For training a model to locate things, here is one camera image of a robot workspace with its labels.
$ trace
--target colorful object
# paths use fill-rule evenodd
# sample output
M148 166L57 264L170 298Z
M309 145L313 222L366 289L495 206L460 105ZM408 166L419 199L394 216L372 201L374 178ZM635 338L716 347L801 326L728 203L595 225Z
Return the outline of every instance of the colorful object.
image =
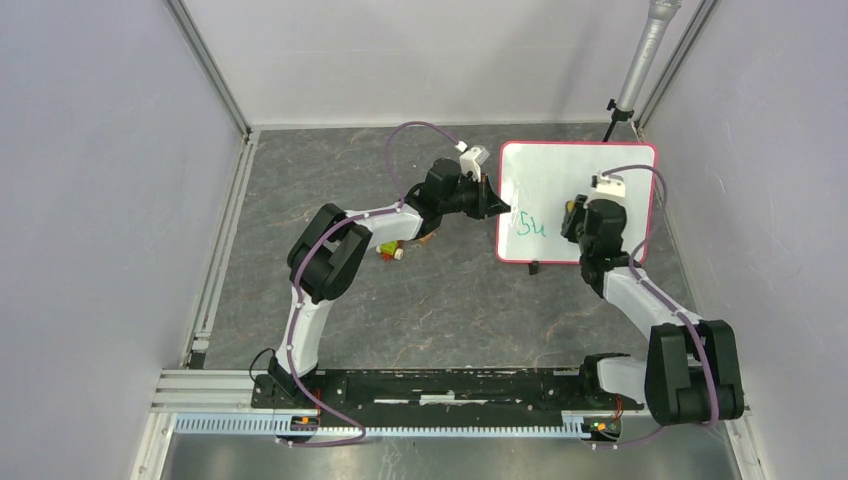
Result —
M377 247L377 253L379 253L383 260L390 261L400 260L403 258L403 241L395 240L393 242L384 243Z

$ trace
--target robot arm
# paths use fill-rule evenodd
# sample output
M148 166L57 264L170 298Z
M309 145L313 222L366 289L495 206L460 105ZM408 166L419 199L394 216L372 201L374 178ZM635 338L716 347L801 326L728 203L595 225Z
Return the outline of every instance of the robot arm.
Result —
M359 216L339 229L329 238L333 246L324 245L304 270L300 287L304 291L303 305L294 326L292 358L294 372L290 371L284 355L286 341L277 351L279 382L286 387L287 377L302 377L318 364L318 342L324 324L335 300L350 287L366 251L394 240L414 240L435 230L448 213L465 213L473 219L484 219L510 211L492 190L488 178L480 173L480 164L488 157L482 147L472 147L460 157L460 162L439 159L427 172L424 182L412 187L405 204L371 211L344 211L333 204L324 205L310 222L288 256L291 280L300 268L307 252L333 225L345 218ZM393 213L370 215L371 212ZM284 339L288 338L297 309L297 295L292 286L292 306L286 324Z
M595 176L590 195L578 195L566 205L561 233L580 246L583 280L636 325L648 339L648 355L645 361L623 354L590 355L581 374L590 388L646 404L660 425L698 423L710 417L707 363L719 419L739 418L744 398L733 330L723 320L705 321L683 308L623 251L625 193L621 177ZM682 319L694 325L706 358L698 358Z

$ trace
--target purple cable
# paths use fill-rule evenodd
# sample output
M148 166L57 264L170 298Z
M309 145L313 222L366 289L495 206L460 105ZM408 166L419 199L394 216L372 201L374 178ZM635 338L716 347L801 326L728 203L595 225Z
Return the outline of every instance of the purple cable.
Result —
M433 129L433 130L441 133L442 135L444 135L454 145L459 144L459 140L457 140L456 137L451 135L450 132L443 129L442 127L439 127L438 125L433 125L430 122L422 122L420 120L414 120L412 122L402 123L402 124L398 125L397 127L395 127L394 130L392 130L392 133L390 133L389 136L386 137L386 143L383 144L383 162L385 162L385 164L386 164L386 170L389 171L389 176L392 177L392 182L395 184L395 187L397 187L397 189L398 189L398 196L400 197L400 200L399 200L400 205L398 205L399 207L403 207L404 203L406 202L406 200L404 199L405 192L403 190L403 183L401 183L400 177L398 176L397 172L395 171L395 166L392 163L391 155L389 154L389 145L391 145L392 139L395 138L395 135L397 135L401 130L405 129L406 127L415 127L415 126L430 127L431 129Z
M662 174L656 168L649 165L624 165L622 167L611 168L605 172L601 172L602 175L607 176L613 173L623 172L626 170L648 170L653 173L656 178L660 181L662 185L662 203L660 204L660 209L665 210L666 203L668 202L668 186L665 183L665 178L663 178ZM678 312L677 306L672 302L668 297L663 295L657 288L655 288L650 283L643 282L644 277L639 273L639 270L636 268L634 264L636 255L642 250L645 245L647 245L648 240L654 235L654 232L651 231L645 237L644 240L639 242L636 245L636 248L633 249L633 252L630 254L630 262L627 267L630 269L630 273L636 279L636 281L642 285L645 290L647 290L651 295L654 296L657 300L660 301L666 308L671 311L672 314L676 315L677 318L683 322L683 325L686 326L686 330L689 332L689 336L692 337L692 341L695 344L695 350L698 352L698 358L701 360L701 366L704 369L704 377L707 383L707 393L710 397L710 421L705 426L713 426L718 422L718 396L716 395L715 389L715 380L713 380L712 369L710 368L709 362L707 361L707 353L704 351L704 345L701 343L701 337L698 335L697 330L695 330L695 326L692 324L692 321L684 314L683 312ZM616 443L615 445L598 445L596 443L592 444L592 448L600 448L601 450L616 450L624 447L635 447L637 445L641 445L646 443L657 436L659 436L664 431L663 427L654 430L653 432L645 435L642 438L637 438L635 440L629 440L623 443Z
M368 216L377 216L377 215L386 215L386 214L389 214L389 213L396 213L396 212L397 212L397 208L385 208L383 210L377 210L375 212L371 212L370 214L367 214L367 215ZM294 358L292 357L292 348L293 348L292 347L292 339L294 338L294 329L295 329L295 326L297 325L297 318L300 315L300 308L303 305L303 289L300 287L300 279L301 279L301 277L303 277L303 272L304 272L304 270L306 270L306 266L309 265L309 262L312 260L312 257L315 256L315 252L317 252L318 249L321 248L324 245L324 242L326 242L334 233L336 233L336 231L338 231L340 228L344 227L345 225L347 225L349 223L355 222L357 220L361 220L363 218L367 218L366 214L354 215L352 217L347 217L344 220L342 220L341 222L330 227L326 232L324 232L324 235L322 235L321 238L319 238L318 241L315 242L315 245L313 245L312 248L309 249L309 252L307 252L306 256L303 258L303 261L300 262L300 267L297 269L297 272L295 273L295 276L294 276L294 289L295 289L295 292L297 293L297 305L295 305L294 314L292 315L292 322L291 322L291 325L289 326L289 333L286 335L286 360L288 361L289 371L291 372L292 378L294 379L294 383L297 384L297 388L300 389L300 391L303 392L304 395L306 395L306 398L312 400L312 402L315 403L315 405L318 405L319 408L321 408L322 410L326 410L327 412L330 412L330 414L334 415L335 417L337 417L341 420L344 420L345 422L353 425L354 427L358 428L362 433L360 433L356 437L344 438L344 439L341 439L341 440L331 440L329 442L290 443L289 445L292 446L292 447L298 447L298 448L301 448L301 447L302 448L338 447L338 446L342 446L342 445L352 445L352 444L357 443L360 440L365 438L365 427L362 426L361 423L357 422L356 420L348 417L347 415L339 412L338 410L334 409L333 407L322 402L315 395L313 395L312 392L310 392L308 388L306 388L306 386L300 380L300 376L297 374L297 371L295 370Z

